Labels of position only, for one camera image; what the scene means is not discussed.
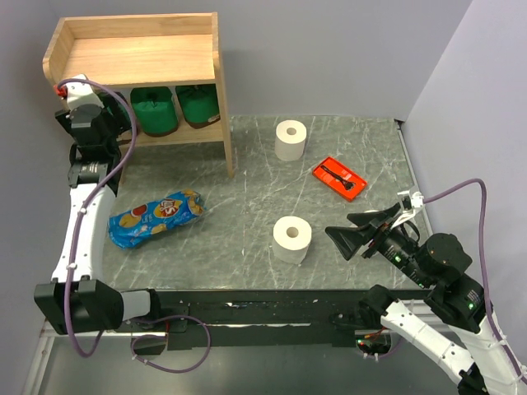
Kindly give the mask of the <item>blue chips bag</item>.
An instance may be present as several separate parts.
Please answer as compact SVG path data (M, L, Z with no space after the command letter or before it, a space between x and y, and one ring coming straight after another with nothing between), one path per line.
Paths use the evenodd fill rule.
M122 249L135 248L154 235L197 220L205 211L201 194L185 189L112 216L109 237Z

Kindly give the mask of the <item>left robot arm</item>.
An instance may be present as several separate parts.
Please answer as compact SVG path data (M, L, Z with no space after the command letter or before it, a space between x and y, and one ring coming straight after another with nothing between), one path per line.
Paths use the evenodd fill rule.
M55 118L73 137L70 150L70 217L63 251L51 280L35 288L34 300L55 332L113 330L134 320L143 330L163 320L154 290L118 291L102 279L103 249L119 190L123 118L99 105L62 110Z

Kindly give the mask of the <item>white paper towel roll front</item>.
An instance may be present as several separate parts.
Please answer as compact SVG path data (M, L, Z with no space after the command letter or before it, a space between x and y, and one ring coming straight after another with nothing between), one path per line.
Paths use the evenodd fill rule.
M273 227L273 253L285 262L301 265L312 240L310 224L298 216L283 216Z

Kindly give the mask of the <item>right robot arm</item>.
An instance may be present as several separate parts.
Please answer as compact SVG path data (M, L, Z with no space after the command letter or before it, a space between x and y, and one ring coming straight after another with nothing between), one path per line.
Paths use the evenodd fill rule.
M351 226L328 226L326 235L342 256L379 254L426 290L424 303L461 340L457 345L425 323L387 288L372 286L348 318L355 328L387 328L434 361L460 394L524 394L526 368L511 351L497 325L482 285L467 275L471 257L452 234L425 241L403 219L400 205L383 211L352 213Z

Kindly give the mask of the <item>white paper towel roll back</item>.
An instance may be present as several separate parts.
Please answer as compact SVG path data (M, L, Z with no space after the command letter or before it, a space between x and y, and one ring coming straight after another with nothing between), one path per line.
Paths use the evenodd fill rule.
M284 120L275 129L275 154L283 161L299 160L305 149L307 130L296 120Z

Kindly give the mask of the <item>green roll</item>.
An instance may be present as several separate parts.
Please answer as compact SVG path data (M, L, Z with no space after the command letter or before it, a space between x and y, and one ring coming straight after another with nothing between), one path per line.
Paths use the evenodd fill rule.
M179 127L173 95L166 86L133 88L130 104L142 131L148 136L163 137Z
M131 128L130 117L122 104L106 92L99 91L97 95L104 107L114 118L114 121L119 127L119 134L128 131Z
M177 86L175 93L185 121L195 129L220 119L217 88L214 84Z

